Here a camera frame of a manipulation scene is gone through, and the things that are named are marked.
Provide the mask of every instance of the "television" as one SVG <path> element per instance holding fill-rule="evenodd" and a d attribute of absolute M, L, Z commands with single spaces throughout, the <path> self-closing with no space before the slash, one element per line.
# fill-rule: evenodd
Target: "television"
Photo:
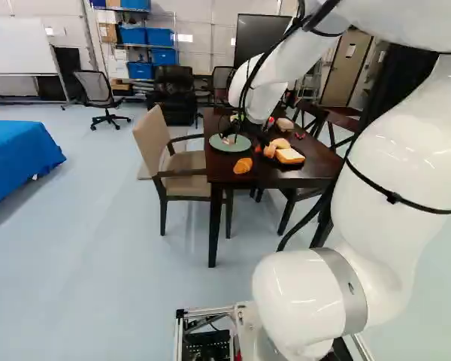
<path fill-rule="evenodd" d="M 238 14 L 234 68 L 239 68 L 248 59 L 264 53 L 277 43 L 290 21 L 291 17 Z"/>

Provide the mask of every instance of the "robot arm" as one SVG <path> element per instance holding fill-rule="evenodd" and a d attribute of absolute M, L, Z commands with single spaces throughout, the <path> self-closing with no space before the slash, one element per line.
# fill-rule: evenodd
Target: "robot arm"
<path fill-rule="evenodd" d="M 306 1 L 306 9 L 316 6 Z M 318 26 L 341 32 L 349 23 L 387 41 L 451 52 L 451 1 L 342 0 Z M 286 82 L 305 74 L 333 41 L 301 30 L 284 41 L 254 78 L 249 118 L 267 119 Z M 246 64 L 235 75 L 233 105 L 247 73 Z M 348 160 L 331 203 L 336 246 L 273 254 L 253 276 L 265 331 L 289 361 L 320 359 L 333 338 L 385 323 L 407 306 L 421 252 L 451 216 L 451 55 L 360 135 Z"/>
<path fill-rule="evenodd" d="M 316 0 L 307 1 L 307 14 L 312 14 L 320 3 Z M 250 121 L 263 124 L 276 107 L 277 101 L 287 88 L 289 81 L 304 76 L 349 27 L 350 23 L 341 15 L 330 13 L 316 27 L 324 34 L 336 36 L 321 36 L 319 32 L 296 31 L 265 60 L 259 73 L 253 80 L 247 93 L 246 109 Z M 241 91 L 246 79 L 256 66 L 261 54 L 245 62 L 235 73 L 229 88 L 229 103 L 239 106 Z"/>

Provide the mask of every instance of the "bread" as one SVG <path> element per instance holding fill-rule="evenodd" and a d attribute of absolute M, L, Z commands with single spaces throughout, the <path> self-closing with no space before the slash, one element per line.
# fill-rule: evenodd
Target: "bread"
<path fill-rule="evenodd" d="M 276 125 L 281 132 L 288 132 L 294 129 L 294 123 L 287 118 L 279 118 Z"/>
<path fill-rule="evenodd" d="M 266 148 L 264 148 L 264 155 L 268 158 L 274 158 L 274 154 L 276 153 L 277 145 L 269 144 Z"/>
<path fill-rule="evenodd" d="M 291 144 L 284 138 L 274 139 L 271 144 L 275 145 L 278 149 L 287 149 L 291 147 Z"/>
<path fill-rule="evenodd" d="M 283 164 L 299 164 L 306 160 L 305 156 L 292 148 L 276 150 L 276 158 Z"/>
<path fill-rule="evenodd" d="M 244 174 L 253 168 L 252 158 L 240 158 L 234 165 L 235 174 Z"/>

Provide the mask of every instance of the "green plate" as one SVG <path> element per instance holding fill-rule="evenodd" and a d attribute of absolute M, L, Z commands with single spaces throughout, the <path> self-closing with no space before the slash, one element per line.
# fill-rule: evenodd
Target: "green plate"
<path fill-rule="evenodd" d="M 234 140 L 235 134 L 231 134 L 227 138 Z M 243 135 L 238 135 L 237 141 L 234 144 L 231 145 L 224 144 L 219 134 L 214 134 L 213 136 L 211 136 L 209 139 L 209 144 L 211 145 L 212 148 L 215 148 L 217 150 L 226 153 L 244 152 L 245 150 L 248 150 L 251 145 L 253 145 L 251 141 L 248 138 L 244 137 Z"/>

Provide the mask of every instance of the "blue bed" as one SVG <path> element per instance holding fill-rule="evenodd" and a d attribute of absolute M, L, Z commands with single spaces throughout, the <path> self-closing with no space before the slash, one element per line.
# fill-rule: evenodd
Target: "blue bed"
<path fill-rule="evenodd" d="M 44 176 L 65 160 L 44 124 L 0 120 L 0 201 L 33 175 Z"/>

